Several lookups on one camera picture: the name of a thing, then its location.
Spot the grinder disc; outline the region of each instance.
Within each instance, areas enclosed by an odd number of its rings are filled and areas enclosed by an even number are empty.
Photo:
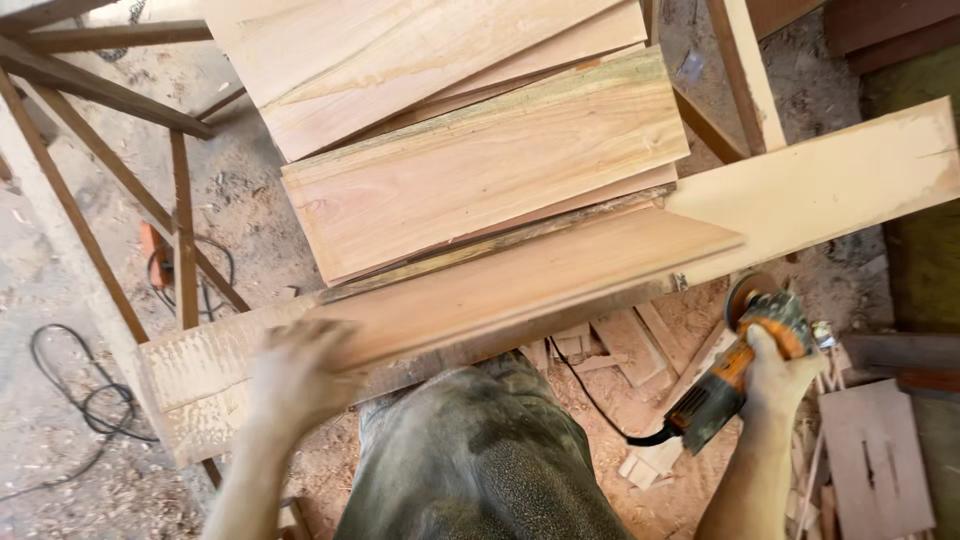
[[[750,301],[758,294],[772,294],[780,290],[777,280],[770,274],[754,272],[730,287],[724,303],[723,318],[730,330],[736,331],[737,322],[750,308]]]

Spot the black cable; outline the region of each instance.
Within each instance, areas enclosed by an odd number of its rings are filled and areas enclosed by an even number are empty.
[[[93,367],[97,370],[97,372],[100,373],[100,376],[107,382],[103,386],[97,387],[93,391],[91,391],[89,394],[87,394],[82,401],[78,401],[74,397],[74,395],[70,392],[70,389],[66,386],[66,384],[64,384],[63,381],[60,380],[60,377],[56,374],[56,372],[54,372],[54,370],[50,368],[46,360],[46,357],[43,355],[43,352],[40,350],[40,347],[39,347],[40,337],[43,335],[44,332],[49,331],[51,329],[59,329],[67,332],[70,335],[70,337],[73,338],[74,342],[79,344],[80,348],[83,349],[87,362],[93,365]],[[101,457],[103,457],[104,452],[107,450],[107,445],[110,443],[111,440],[113,440],[113,437],[115,437],[117,434],[127,435],[128,437],[141,440],[141,441],[146,441],[146,442],[159,441],[159,439],[155,437],[130,431],[130,426],[133,423],[133,421],[136,419],[136,409],[133,408],[133,393],[126,385],[120,384],[113,380],[113,378],[109,375],[109,373],[107,373],[107,370],[105,370],[104,367],[100,365],[100,362],[98,362],[97,359],[93,356],[93,353],[90,352],[90,348],[87,347],[84,339],[80,337],[80,335],[77,334],[73,329],[60,324],[45,325],[36,329],[34,331],[34,334],[30,338],[30,354],[34,358],[34,364],[36,365],[36,368],[39,369],[40,373],[42,373],[43,376],[46,377],[47,380],[51,384],[53,384],[55,388],[59,390],[59,392],[63,395],[63,397],[66,399],[67,402],[69,402],[72,406],[74,406],[74,408],[80,411],[80,413],[84,416],[84,421],[90,427],[90,429],[102,435],[106,435],[107,438],[104,439],[104,443],[100,445],[100,448],[97,449],[95,453],[93,453],[93,456],[90,459],[88,459],[83,465],[78,467],[70,475],[62,479],[43,482],[41,484],[35,485],[34,487],[17,491],[15,493],[11,493],[10,495],[5,495],[3,497],[0,497],[0,503],[9,501],[10,499],[19,497],[21,495],[32,493],[40,489],[49,489],[52,487],[57,487],[58,485],[65,484],[70,480],[74,480],[78,478],[83,473],[89,471],[90,468],[93,467],[97,463],[97,461],[100,460]],[[120,396],[120,399],[127,406],[127,411],[124,412],[123,417],[116,424],[113,424],[112,422],[106,420],[105,418],[98,416],[90,411],[90,402],[93,400],[93,398],[107,390],[113,390],[114,392],[116,392],[117,395]]]
[[[587,390],[587,386],[584,384],[584,381],[580,379],[580,375],[578,375],[576,370],[573,369],[573,366],[570,365],[570,362],[566,361],[566,356],[564,356],[564,354],[560,352],[560,347],[557,347],[557,341],[553,338],[552,335],[550,336],[550,343],[553,344],[553,350],[557,352],[557,356],[560,357],[560,360],[564,364],[566,364],[566,367],[570,368],[570,373],[572,373],[573,377],[577,380],[577,382],[580,383],[580,388],[583,389],[584,394],[587,394],[587,399],[590,400],[590,402],[593,404],[593,407],[597,409],[597,412],[600,413],[600,416],[603,416],[603,419],[607,421],[607,424],[609,424],[614,431],[616,431],[617,433],[620,433],[620,436],[623,437],[624,439],[627,439],[627,444],[629,444],[630,446],[657,446],[658,444],[666,441],[671,437],[675,437],[677,435],[682,434],[682,433],[679,433],[677,429],[673,427],[672,424],[667,424],[667,423],[663,424],[662,430],[657,431],[656,433],[654,433],[653,435],[650,435],[649,437],[632,437],[627,433],[624,433],[623,430],[619,428],[617,424],[614,424],[613,420],[611,420],[610,417],[607,416],[607,413],[604,412],[602,408],[600,408],[600,405],[596,403],[596,401],[593,399],[593,396],[590,395],[589,391]]]
[[[213,240],[210,240],[210,239],[208,239],[208,238],[204,238],[204,237],[202,237],[202,236],[197,236],[197,237],[194,238],[194,240],[195,240],[195,241],[203,242],[204,244],[209,244],[209,245],[217,248],[218,250],[220,250],[220,251],[224,254],[224,257],[227,258],[227,264],[228,264],[228,268],[229,268],[229,271],[228,271],[228,273],[229,273],[229,275],[228,275],[228,282],[230,283],[231,286],[233,286],[233,285],[234,285],[234,282],[233,282],[233,277],[234,277],[234,276],[233,276],[233,275],[234,275],[235,267],[234,267],[234,264],[233,264],[233,255],[230,253],[230,251],[229,251],[227,248],[225,248],[224,246],[222,246],[222,245],[214,242]],[[159,252],[159,251],[162,250],[162,249],[166,249],[166,248],[167,248],[167,245],[166,245],[165,243],[164,243],[164,245],[157,246],[156,249],[154,249],[154,251],[150,254],[150,256],[147,257],[147,282],[150,282],[150,266],[154,263],[154,259],[156,258],[157,252]],[[174,301],[174,299],[172,299],[172,298],[170,298],[169,296],[167,296],[167,290],[166,290],[166,288],[157,289],[157,288],[154,287],[154,286],[151,286],[150,288],[153,289],[154,294],[156,294],[156,297],[157,297],[165,306],[167,306],[168,309],[170,309],[170,312],[171,312],[171,313],[177,313],[177,303]],[[207,318],[208,318],[208,319],[210,320],[210,322],[212,323],[212,322],[213,322],[213,312],[216,311],[216,310],[218,310],[218,309],[220,309],[221,307],[223,307],[226,303],[225,303],[225,302],[221,302],[221,303],[218,304],[216,307],[210,307],[210,298],[209,298],[209,295],[208,295],[207,290],[206,290],[206,284],[203,283],[203,282],[201,282],[201,283],[200,283],[200,288],[201,288],[201,291],[202,291],[202,293],[203,293],[204,303],[206,304],[206,310],[201,309],[200,311],[197,312],[197,314],[198,314],[198,315],[206,315]]]

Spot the angle grinder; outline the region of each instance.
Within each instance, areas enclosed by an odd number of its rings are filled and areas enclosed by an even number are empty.
[[[731,287],[724,319],[736,332],[736,341],[717,355],[707,372],[667,411],[662,430],[649,437],[628,437],[629,444],[656,446],[680,436],[694,455],[700,452],[747,401],[747,369],[755,357],[747,342],[750,325],[767,330],[787,360],[809,356],[817,350],[800,299],[780,289],[768,274],[750,274]]]

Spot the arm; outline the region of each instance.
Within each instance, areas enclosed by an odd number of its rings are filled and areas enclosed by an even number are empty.
[[[250,417],[234,439],[204,540],[276,538],[291,453],[308,431],[347,408],[359,383],[326,371],[352,334],[352,325],[328,320],[268,331],[254,361]]]
[[[790,433],[797,405],[824,366],[819,353],[784,361],[777,342],[750,326],[756,359],[747,372],[743,434],[697,526],[696,540],[783,538],[790,491]]]

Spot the hand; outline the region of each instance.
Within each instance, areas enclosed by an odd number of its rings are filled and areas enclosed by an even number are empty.
[[[250,422],[294,443],[347,408],[366,374],[329,368],[355,331],[353,323],[328,319],[269,329],[254,358]]]
[[[740,416],[746,422],[793,418],[810,382],[824,369],[824,356],[817,352],[785,361],[777,341],[760,325],[747,328],[747,342],[756,358],[747,370],[747,403]]]

